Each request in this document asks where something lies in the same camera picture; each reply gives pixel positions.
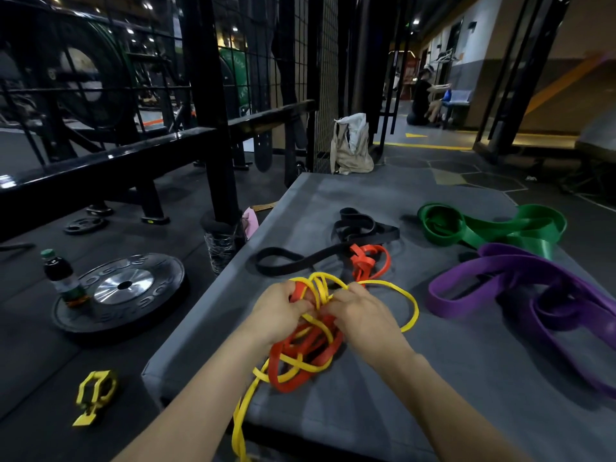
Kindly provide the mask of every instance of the plate center hole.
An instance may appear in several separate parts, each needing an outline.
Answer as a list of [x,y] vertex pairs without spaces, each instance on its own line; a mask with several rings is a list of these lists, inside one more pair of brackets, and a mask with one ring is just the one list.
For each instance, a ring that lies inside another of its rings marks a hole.
[[133,283],[130,280],[125,280],[118,284],[118,290],[126,290],[131,285],[133,285]]

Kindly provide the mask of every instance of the beige bag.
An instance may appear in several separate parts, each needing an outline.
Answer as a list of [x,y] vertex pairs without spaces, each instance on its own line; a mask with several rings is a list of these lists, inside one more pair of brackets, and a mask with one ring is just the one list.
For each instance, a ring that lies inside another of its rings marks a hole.
[[343,175],[351,172],[368,173],[374,169],[374,162],[368,154],[368,124],[365,114],[358,113],[335,120],[334,137],[329,149],[331,173],[335,173],[336,164]]

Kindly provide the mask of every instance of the plastic bottle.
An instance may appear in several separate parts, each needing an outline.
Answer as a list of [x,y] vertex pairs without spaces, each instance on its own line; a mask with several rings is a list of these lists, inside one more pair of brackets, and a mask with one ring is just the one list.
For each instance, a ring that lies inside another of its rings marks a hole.
[[89,300],[86,289],[81,285],[66,259],[56,256],[53,249],[41,251],[41,256],[45,260],[43,268],[45,275],[54,284],[66,306],[75,308]]

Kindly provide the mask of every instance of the plastic-wrapped post base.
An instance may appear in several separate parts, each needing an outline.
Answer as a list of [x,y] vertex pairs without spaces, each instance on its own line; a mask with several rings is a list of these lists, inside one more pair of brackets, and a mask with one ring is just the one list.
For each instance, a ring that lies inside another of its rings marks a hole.
[[216,222],[212,214],[201,218],[205,244],[208,247],[212,271],[218,276],[246,242],[246,235],[239,218],[235,225]]

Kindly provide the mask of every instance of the black rubber floor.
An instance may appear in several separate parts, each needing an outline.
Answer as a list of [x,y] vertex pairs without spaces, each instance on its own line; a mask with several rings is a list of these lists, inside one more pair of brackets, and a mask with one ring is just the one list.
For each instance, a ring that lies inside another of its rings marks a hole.
[[[13,141],[19,139],[11,136]],[[0,134],[0,145],[4,142]],[[21,152],[30,151],[23,147]],[[23,161],[12,165],[36,165],[30,157],[19,154]],[[430,168],[441,184],[494,187],[518,204],[535,202],[561,210],[569,220],[563,247],[616,295],[612,282],[616,244],[611,236],[616,212],[559,194],[549,185],[525,182],[524,175],[494,169],[473,153],[387,146],[384,162]],[[274,156],[273,168],[266,174],[251,169],[235,176],[242,208],[277,201],[284,194],[280,157]],[[169,225],[144,225],[139,207],[111,203],[116,214],[100,232],[82,237],[64,234],[62,227],[82,216],[80,212],[19,237],[36,243],[37,248],[0,253],[0,460],[107,462],[156,416],[140,372],[214,278],[198,224],[211,208],[204,169],[181,168],[157,180],[157,187],[171,217]],[[185,265],[190,292],[166,319],[141,335],[112,346],[82,348],[51,325],[54,292],[43,276],[38,255],[44,248],[56,249],[79,272],[140,252],[177,256]],[[120,395],[99,425],[71,427],[78,415],[73,402],[79,383],[93,370],[110,368],[119,372]]]

